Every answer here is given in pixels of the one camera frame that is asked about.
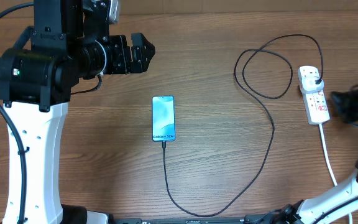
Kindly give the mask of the Samsung Galaxy smartphone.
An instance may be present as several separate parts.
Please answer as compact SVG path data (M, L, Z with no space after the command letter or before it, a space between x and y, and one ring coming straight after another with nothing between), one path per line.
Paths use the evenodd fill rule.
M152 98L152 140L155 142L174 141L175 100L173 96Z

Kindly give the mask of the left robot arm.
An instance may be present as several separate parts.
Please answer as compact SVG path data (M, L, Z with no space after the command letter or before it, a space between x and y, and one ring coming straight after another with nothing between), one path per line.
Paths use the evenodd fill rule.
M62 129L80 80L147 71L143 34L111 35L119 1L35 1L34 24L0 57L0 100L10 119L4 223L65 223L59 196Z

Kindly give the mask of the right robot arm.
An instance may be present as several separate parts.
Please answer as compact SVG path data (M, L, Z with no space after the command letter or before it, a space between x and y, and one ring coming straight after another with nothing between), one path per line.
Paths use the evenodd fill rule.
M345 123L358 126L358 85L347 92L333 91L333 105ZM287 205L272 223L332 223L358 210L358 161L355 171L324 194Z

